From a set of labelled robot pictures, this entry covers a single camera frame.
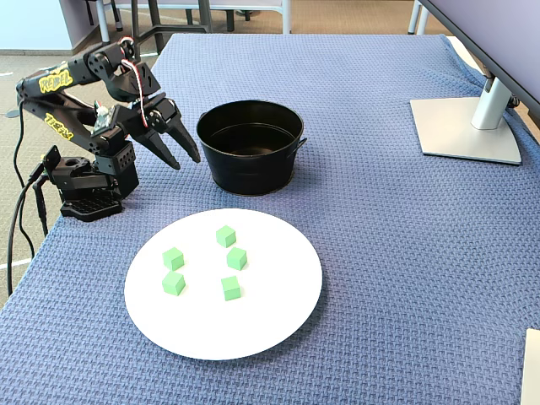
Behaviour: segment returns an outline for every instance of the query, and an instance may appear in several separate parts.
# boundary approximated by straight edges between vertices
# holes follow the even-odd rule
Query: floor
[[[358,0],[293,0],[293,32],[295,34],[405,34],[408,28],[413,2],[411,1],[358,1]],[[130,13],[122,10],[125,33],[131,31],[129,24]],[[184,24],[185,13],[183,10],[163,10],[163,23]],[[112,39],[118,39],[122,33],[115,32],[112,24],[112,15],[108,15],[109,31]],[[218,33],[226,33],[225,12],[213,12],[213,27]],[[145,10],[140,11],[140,24],[149,25],[149,14]],[[281,16],[274,12],[255,12],[251,21],[247,22],[241,16],[235,16],[235,33],[281,33]],[[450,33],[433,17],[430,18],[426,34]],[[154,42],[149,40],[142,46],[142,53],[155,52]],[[63,57],[55,56],[3,56],[0,57],[0,73],[13,72],[11,75],[0,75],[0,94],[8,95],[0,98],[0,127],[3,133],[3,142],[0,144],[0,178],[2,178],[3,192],[0,195],[0,307],[7,299],[5,265],[6,246],[8,244],[8,227],[14,204],[19,195],[19,183],[13,170],[13,151],[19,138],[19,119],[7,118],[5,113],[17,107],[15,99],[15,85],[22,78],[43,67],[49,67],[61,62]],[[156,56],[144,57],[145,62],[152,66]],[[103,84],[91,84],[69,90],[69,93],[91,102],[100,100],[105,105],[115,104],[107,94]],[[527,109],[520,107],[518,110],[526,120],[537,139],[540,139],[540,131],[535,128],[527,117]],[[41,155],[52,146],[57,145],[64,156],[85,156],[88,154],[73,145],[62,141],[57,134],[46,125],[30,114],[24,115],[24,142],[19,152],[19,169],[24,178],[32,171],[39,162]],[[47,185],[44,189],[49,227],[57,220],[60,208],[60,198],[54,186]],[[39,249],[43,241],[41,223],[37,218],[35,199],[33,193],[28,194],[24,210],[24,227],[34,241],[35,249]],[[14,238],[13,261],[22,262],[13,268],[13,283],[16,285],[26,271],[30,258],[30,250],[26,241],[19,232]]]

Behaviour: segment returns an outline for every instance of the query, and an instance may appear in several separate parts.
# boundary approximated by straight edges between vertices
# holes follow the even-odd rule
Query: monitor
[[[424,153],[521,163],[502,114],[513,93],[540,116],[540,1],[420,2],[496,77],[480,98],[411,100]]]

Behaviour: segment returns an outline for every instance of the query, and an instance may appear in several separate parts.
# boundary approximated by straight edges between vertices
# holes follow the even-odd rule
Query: black bucket
[[[287,185],[296,151],[307,139],[294,111],[267,101],[223,104],[197,124],[214,181],[243,196],[258,196]]]

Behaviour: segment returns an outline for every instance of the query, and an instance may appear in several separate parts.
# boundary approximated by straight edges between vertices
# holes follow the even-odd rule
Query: bucket rim
[[[276,105],[278,107],[289,110],[290,112],[292,112],[300,120],[300,130],[298,132],[298,135],[294,136],[294,139],[290,143],[287,143],[287,145],[283,146],[280,149],[273,150],[269,154],[230,154],[230,153],[224,152],[222,150],[219,150],[217,148],[214,148],[213,146],[210,146],[206,142],[204,142],[203,139],[201,138],[201,135],[199,134],[199,125],[201,123],[201,120],[211,111],[217,110],[218,108],[221,108],[221,107],[225,107],[226,105],[239,104],[239,103],[261,103],[261,104],[268,104],[268,105]],[[221,105],[217,105],[214,108],[212,108],[211,110],[208,110],[207,112],[202,113],[201,116],[199,117],[199,121],[197,122],[197,136],[198,136],[199,140],[201,141],[201,143],[202,143],[202,145],[204,147],[206,147],[208,149],[211,149],[211,150],[213,150],[214,152],[216,152],[218,154],[222,154],[222,155],[225,155],[225,156],[233,156],[233,157],[239,158],[239,159],[252,159],[252,158],[257,158],[257,157],[262,157],[262,156],[271,156],[271,155],[276,154],[278,152],[282,152],[283,150],[285,150],[287,148],[290,148],[290,146],[293,145],[295,142],[299,142],[300,138],[302,138],[303,133],[304,133],[304,120],[302,120],[302,117],[300,116],[300,114],[298,112],[296,112],[292,108],[288,108],[285,105],[281,105],[281,104],[274,103],[272,101],[266,101],[266,100],[237,100],[237,101],[231,101],[229,103],[224,103],[224,104],[221,104]]]

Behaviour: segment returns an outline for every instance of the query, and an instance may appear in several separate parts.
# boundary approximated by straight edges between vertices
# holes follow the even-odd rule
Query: monitor stand
[[[520,151],[503,118],[511,92],[496,78],[481,97],[411,100],[424,154],[518,165]]]

